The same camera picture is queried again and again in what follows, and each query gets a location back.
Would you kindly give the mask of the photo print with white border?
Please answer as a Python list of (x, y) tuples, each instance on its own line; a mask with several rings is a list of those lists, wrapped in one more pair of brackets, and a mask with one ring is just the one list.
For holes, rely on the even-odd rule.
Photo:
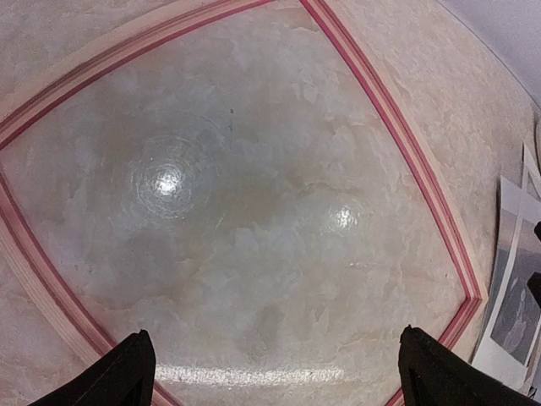
[(540, 202), (528, 196), (522, 203), (503, 203), (500, 209), (495, 287), (473, 366), (517, 389), (526, 379), (539, 333), (540, 306), (527, 281), (540, 271), (540, 240), (534, 232)]

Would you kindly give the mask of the pink wooden picture frame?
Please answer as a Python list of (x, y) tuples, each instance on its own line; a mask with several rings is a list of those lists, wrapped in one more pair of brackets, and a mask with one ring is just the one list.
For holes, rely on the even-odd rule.
[(400, 405), (483, 291), (392, 74), (335, 1), (168, 1), (1, 106), (1, 257), (85, 365), (145, 329), (155, 405)]

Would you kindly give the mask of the white mat board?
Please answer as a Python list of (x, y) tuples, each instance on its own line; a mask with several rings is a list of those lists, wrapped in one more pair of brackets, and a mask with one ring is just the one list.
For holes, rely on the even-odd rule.
[(500, 178), (500, 208), (533, 225), (540, 239), (540, 171), (533, 154), (522, 147), (522, 177), (519, 186)]

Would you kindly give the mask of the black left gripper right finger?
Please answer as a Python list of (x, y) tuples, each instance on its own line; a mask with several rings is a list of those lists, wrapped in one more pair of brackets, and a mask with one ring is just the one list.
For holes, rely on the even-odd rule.
[(398, 370), (406, 405), (535, 405), (476, 370), (418, 327), (401, 334)]

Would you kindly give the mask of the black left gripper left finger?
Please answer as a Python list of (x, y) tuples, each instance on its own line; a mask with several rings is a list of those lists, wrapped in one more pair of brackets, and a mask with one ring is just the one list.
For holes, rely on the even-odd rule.
[(150, 405), (155, 350), (149, 333), (127, 336), (72, 381), (39, 398), (35, 406)]

